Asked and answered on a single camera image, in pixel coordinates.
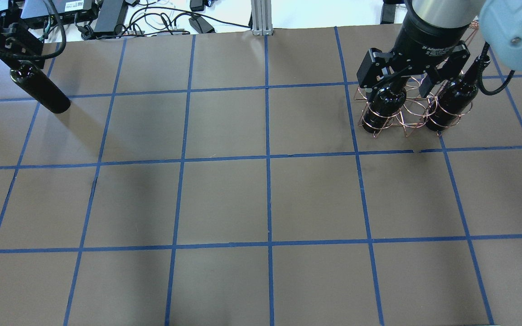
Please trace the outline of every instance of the dark glass bottle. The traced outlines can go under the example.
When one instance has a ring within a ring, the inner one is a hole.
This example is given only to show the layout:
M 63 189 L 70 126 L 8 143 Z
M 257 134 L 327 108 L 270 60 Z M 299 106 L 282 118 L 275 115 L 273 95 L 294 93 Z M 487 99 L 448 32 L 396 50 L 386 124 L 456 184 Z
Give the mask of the dark glass bottle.
M 70 99 L 35 64 L 6 63 L 12 68 L 9 74 L 13 82 L 48 110 L 58 114 L 70 107 Z
M 404 85 L 408 78 L 391 83 L 382 88 L 369 103 L 369 110 L 364 114 L 362 127 L 371 134 L 379 133 L 389 120 L 398 113 L 406 101 Z
M 464 76 L 450 82 L 439 92 L 436 101 L 428 108 L 433 113 L 425 118 L 427 128 L 433 131 L 445 130 L 455 123 L 458 115 L 476 97 L 479 93 L 477 78 L 480 62 L 476 58 Z

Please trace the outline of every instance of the power adapter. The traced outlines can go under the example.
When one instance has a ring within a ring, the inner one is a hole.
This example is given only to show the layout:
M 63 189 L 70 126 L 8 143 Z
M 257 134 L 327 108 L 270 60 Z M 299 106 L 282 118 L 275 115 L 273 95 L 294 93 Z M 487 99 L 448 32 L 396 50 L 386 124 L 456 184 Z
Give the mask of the power adapter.
M 205 10 L 207 0 L 190 0 L 190 10 L 193 12 L 201 12 Z
M 209 24 L 209 22 L 205 21 L 205 18 L 198 16 L 198 17 L 190 17 L 188 19 L 188 22 L 190 25 L 197 31 L 197 33 L 206 34 L 206 33 L 214 33 L 215 28 Z

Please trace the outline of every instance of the electronic device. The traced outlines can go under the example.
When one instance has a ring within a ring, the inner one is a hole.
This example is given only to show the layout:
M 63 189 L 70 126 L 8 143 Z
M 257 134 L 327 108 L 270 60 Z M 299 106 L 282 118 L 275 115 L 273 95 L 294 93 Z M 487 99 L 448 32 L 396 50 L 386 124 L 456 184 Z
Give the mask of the electronic device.
M 190 10 L 193 12 L 201 12 L 205 10 L 207 0 L 190 0 Z
M 9 27 L 11 24 L 19 23 L 21 9 L 16 0 L 0 0 L 0 26 Z
M 52 0 L 64 24 L 73 24 L 78 14 L 77 23 L 94 20 L 98 9 L 94 0 Z M 42 29 L 48 21 L 49 13 L 42 0 L 25 0 L 21 19 L 31 29 Z
M 128 3 L 125 0 L 104 0 L 94 27 L 94 36 L 117 35 L 124 26 L 127 11 Z
M 58 10 L 52 0 L 43 0 L 44 6 L 60 20 Z M 42 55 L 43 43 L 20 24 L 12 24 L 9 29 L 0 25 L 0 60 L 9 66 L 9 75 L 17 86 L 39 101 L 53 113 L 62 113 L 70 107 L 70 99 L 35 64 L 54 58 L 66 48 L 66 31 L 59 26 L 62 43 L 55 53 Z
M 202 16 L 190 17 L 188 23 L 193 27 L 193 29 L 195 29 L 195 31 L 197 31 L 197 33 L 207 34 L 215 32 L 215 28 Z

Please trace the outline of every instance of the black cable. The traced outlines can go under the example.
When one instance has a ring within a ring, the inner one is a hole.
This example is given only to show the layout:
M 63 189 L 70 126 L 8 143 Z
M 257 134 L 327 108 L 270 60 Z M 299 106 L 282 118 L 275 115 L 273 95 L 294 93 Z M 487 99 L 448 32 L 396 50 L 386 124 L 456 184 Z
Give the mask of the black cable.
M 28 56 L 25 54 L 15 54 L 6 51 L 0 50 L 0 58 L 14 58 L 17 60 L 29 60 L 29 61 L 37 61 L 37 60 L 46 60 L 48 58 L 55 58 L 58 55 L 62 54 L 66 49 L 66 30 L 64 29 L 64 25 L 62 23 L 62 19 L 60 18 L 60 14 L 58 14 L 58 9 L 56 9 L 56 5 L 53 4 L 51 0 L 42 0 L 45 4 L 46 8 L 48 8 L 48 13 L 52 14 L 56 19 L 56 23 L 60 26 L 60 33 L 62 35 L 62 43 L 60 43 L 60 48 L 50 54 L 44 54 L 42 56 Z
M 181 16 L 191 16 L 191 17 L 194 17 L 192 15 L 192 13 L 186 13 L 186 12 L 180 13 L 180 14 L 176 15 L 176 17 L 172 20 L 172 23 L 173 23 L 174 27 L 176 27 L 176 20 L 178 18 L 180 18 Z
M 164 12 L 161 12 L 160 13 L 160 16 L 164 15 L 166 17 L 166 19 L 168 19 L 168 26 L 171 26 L 172 25 L 172 20 L 170 20 L 170 17 L 164 13 Z
M 50 33 L 56 28 L 56 24 L 52 24 L 52 15 L 48 16 L 48 21 L 45 23 L 45 27 L 43 29 L 42 36 L 39 37 L 39 40 L 43 42 L 45 39 L 49 38 Z
M 149 12 L 149 13 L 145 13 L 145 14 L 143 14 L 142 16 L 138 17 L 138 19 L 142 19 L 142 18 L 145 19 L 146 24 L 147 24 L 148 26 L 152 27 L 152 29 L 155 29 L 155 30 L 157 30 L 157 31 L 164 31 L 164 29 L 167 29 L 167 30 L 168 30 L 168 29 L 170 29 L 170 22 L 166 20 L 166 18 L 167 18 L 168 16 L 163 17 L 162 15 L 165 15 L 165 16 L 166 16 L 165 13 L 154 13 L 154 12 Z M 157 16 L 158 18 L 160 18 L 161 21 L 162 21 L 162 24 L 164 25 L 164 27 L 154 27 L 153 25 L 149 24 L 149 22 L 148 22 L 147 19 L 146 19 L 146 17 L 148 17 L 148 16 Z
M 128 25 L 131 25 L 131 24 L 132 24 L 132 23 L 131 23 L 131 22 L 132 22 L 132 19 L 133 19 L 133 17 L 134 17 L 137 13 L 139 13 L 139 12 L 145 10 L 145 9 L 146 9 L 146 8 L 138 9 L 136 12 L 134 12 L 134 13 L 132 14 L 132 16 L 130 17 L 130 20 L 129 20 L 129 24 L 128 24 Z M 212 19 L 212 20 L 218 21 L 219 23 L 222 23 L 222 24 L 234 25 L 234 26 L 238 26 L 238 27 L 243 27 L 243 28 L 245 28 L 245 29 L 251 29 L 249 26 L 246 26 L 246 25 L 240 25 L 240 24 L 236 24 L 236 23 L 230 23 L 230 22 L 228 22 L 228 21 L 219 20 L 219 19 L 213 18 L 213 17 L 211 17 L 211 16 L 207 16 L 207 15 L 202 14 L 202 13 L 190 12 L 190 11 L 188 11 L 188 10 L 183 10 L 183 9 L 170 8 L 170 7 L 160 7 L 160 6 L 154 6 L 154 7 L 150 7 L 150 8 L 147 7 L 147 9 L 166 9 L 166 10 L 176 10 L 176 11 L 179 11 L 179 12 L 190 13 L 190 14 L 193 14 L 193 15 L 196 15 L 196 16 L 206 17 L 206 18 L 209 18 L 209 19 Z
M 157 31 L 157 32 L 153 32 L 153 33 L 147 33 L 147 34 L 143 34 L 143 35 L 136 35 L 136 34 L 122 34 L 122 35 L 106 35 L 106 36 L 103 36 L 103 37 L 98 37 L 97 39 L 113 39 L 113 38 L 122 38 L 122 37 L 150 37 L 152 35 L 156 35 L 156 34 L 162 34 L 162 33 L 168 33 L 169 31 L 166 30 L 166 31 Z M 189 31 L 185 31 L 185 30 L 179 30 L 179 29 L 171 29 L 170 32 L 180 32 L 181 35 L 190 35 L 190 32 Z
M 78 25 L 78 17 L 79 17 L 79 13 L 76 13 L 74 15 L 74 25 L 78 29 L 78 31 L 80 31 L 80 37 L 84 41 L 87 41 L 89 39 L 94 39 L 95 38 L 94 29 L 90 26 L 90 23 L 85 24 L 84 26 L 80 26 L 80 25 Z
M 494 91 L 487 90 L 487 88 L 484 86 L 483 72 L 484 72 L 485 68 L 487 68 L 487 66 L 491 63 L 491 58 L 489 58 L 489 56 L 487 55 L 490 47 L 491 47 L 491 45 L 489 45 L 489 43 L 485 42 L 484 46 L 483 46 L 483 51 L 481 52 L 481 54 L 479 56 L 479 58 L 481 60 L 481 64 L 478 68 L 478 85 L 477 86 L 478 86 L 478 89 L 480 89 L 480 91 L 484 95 L 492 96 L 492 95 L 497 95 L 497 94 L 501 93 L 505 89 L 505 87 L 507 87 L 507 85 L 509 85 L 511 79 L 514 76 L 515 70 L 511 70 L 509 72 L 509 75 L 507 75 L 507 78 L 505 79 L 505 81 L 502 83 L 502 85 L 499 88 L 495 89 Z

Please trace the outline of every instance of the cable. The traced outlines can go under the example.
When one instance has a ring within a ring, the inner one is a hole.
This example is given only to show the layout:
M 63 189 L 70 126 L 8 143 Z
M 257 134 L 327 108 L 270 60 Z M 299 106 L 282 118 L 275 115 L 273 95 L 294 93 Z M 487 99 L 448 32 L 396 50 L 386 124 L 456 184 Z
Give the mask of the cable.
M 175 11 L 179 11 L 179 12 L 183 12 L 183 13 L 193 14 L 193 15 L 196 15 L 196 16 L 206 17 L 206 18 L 209 18 L 209 19 L 212 19 L 212 20 L 218 21 L 219 23 L 222 23 L 222 24 L 234 25 L 234 26 L 238 26 L 238 27 L 243 27 L 243 28 L 245 28 L 245 29 L 251 29 L 249 26 L 246 26 L 246 25 L 240 25 L 240 24 L 236 24 L 236 23 L 230 23 L 230 22 L 228 22 L 228 21 L 219 20 L 219 19 L 213 18 L 213 17 L 211 17 L 211 16 L 207 16 L 207 15 L 202 14 L 202 13 L 195 13 L 195 12 L 190 12 L 190 11 L 188 11 L 188 10 L 177 9 L 177 8 L 170 8 L 170 7 L 161 7 L 161 6 L 147 7 L 147 8 L 142 8 L 142 9 L 137 10 L 137 11 L 134 12 L 134 13 L 132 14 L 132 16 L 130 17 L 130 20 L 129 20 L 129 24 L 128 24 L 128 25 L 131 25 L 131 24 L 132 24 L 132 19 L 133 19 L 134 16 L 136 16 L 137 13 L 139 13 L 139 12 L 145 10 L 145 9 L 166 9 L 166 10 L 175 10 Z
M 84 41 L 87 41 L 89 39 L 94 39 L 95 38 L 94 29 L 92 29 L 92 27 L 90 26 L 90 23 L 85 24 L 84 26 L 80 26 L 80 25 L 78 25 L 78 17 L 79 17 L 79 13 L 76 13 L 74 15 L 74 25 L 78 29 L 78 31 L 80 31 L 80 37 Z
M 48 21 L 46 22 L 46 26 L 45 26 L 44 29 L 43 29 L 42 36 L 39 37 L 39 40 L 40 40 L 41 42 L 43 42 L 44 40 L 48 39 L 50 33 L 53 31 L 53 29 L 56 28 L 56 25 L 55 25 L 55 24 L 52 26 L 52 19 L 53 19 L 53 18 L 52 18 L 52 15 L 49 15 L 49 16 L 48 16 Z
M 156 35 L 156 34 L 162 34 L 162 33 L 168 33 L 169 31 L 166 30 L 166 31 L 157 31 L 157 32 L 153 32 L 153 33 L 147 33 L 147 34 L 143 34 L 143 35 L 136 35 L 136 34 L 122 34 L 122 35 L 106 35 L 106 36 L 103 36 L 103 37 L 98 37 L 97 39 L 113 39 L 113 38 L 122 38 L 122 37 L 150 37 L 152 35 Z M 184 29 L 183 30 L 180 30 L 180 29 L 171 29 L 170 32 L 180 32 L 181 35 L 190 35 L 190 32 L 189 31 L 185 31 Z
M 509 72 L 509 75 L 507 75 L 507 78 L 505 79 L 505 81 L 502 83 L 502 85 L 499 88 L 495 89 L 494 91 L 487 90 L 486 87 L 484 86 L 483 72 L 484 72 L 485 68 L 487 68 L 487 66 L 491 63 L 491 58 L 489 58 L 489 56 L 487 55 L 487 52 L 490 47 L 491 47 L 491 45 L 489 43 L 485 42 L 484 46 L 483 46 L 483 51 L 481 52 L 481 54 L 479 56 L 479 58 L 481 60 L 481 64 L 478 68 L 478 89 L 480 89 L 480 91 L 484 95 L 492 96 L 492 95 L 497 95 L 497 94 L 501 93 L 505 89 L 505 87 L 507 87 L 507 85 L 509 85 L 511 79 L 514 76 L 515 70 L 511 70 Z
M 46 60 L 48 58 L 55 58 L 58 55 L 62 54 L 64 50 L 66 49 L 66 30 L 64 29 L 64 25 L 62 23 L 62 19 L 60 18 L 60 14 L 58 14 L 58 9 L 56 9 L 56 6 L 53 4 L 51 0 L 42 0 L 48 8 L 48 13 L 53 14 L 54 18 L 56 19 L 57 24 L 60 26 L 60 33 L 62 34 L 62 43 L 60 43 L 60 48 L 50 54 L 45 54 L 42 56 L 27 56 L 25 54 L 15 54 L 10 53 L 6 51 L 0 50 L 0 58 L 14 58 L 17 60 Z
M 183 13 L 180 13 L 178 15 L 176 15 L 176 17 L 172 20 L 172 23 L 174 25 L 174 27 L 176 27 L 176 20 L 178 18 L 180 18 L 181 16 L 190 16 L 190 17 L 194 17 L 195 15 L 193 15 L 193 13 L 186 13 L 186 12 L 183 12 Z

